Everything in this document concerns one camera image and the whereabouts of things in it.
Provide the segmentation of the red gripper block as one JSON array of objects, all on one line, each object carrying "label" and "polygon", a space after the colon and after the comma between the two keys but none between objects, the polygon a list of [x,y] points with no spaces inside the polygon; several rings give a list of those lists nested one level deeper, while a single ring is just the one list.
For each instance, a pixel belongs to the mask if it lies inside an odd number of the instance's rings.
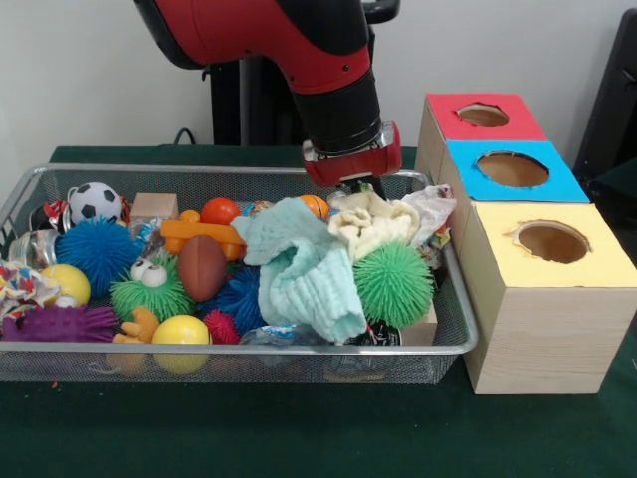
[{"label": "red gripper block", "polygon": [[402,166],[398,127],[394,121],[384,122],[378,137],[372,143],[348,153],[318,152],[307,139],[304,141],[304,166],[315,185],[332,187],[342,184],[349,194],[358,193],[358,180],[368,178],[369,187],[385,200],[386,194],[380,177],[393,174]]}]

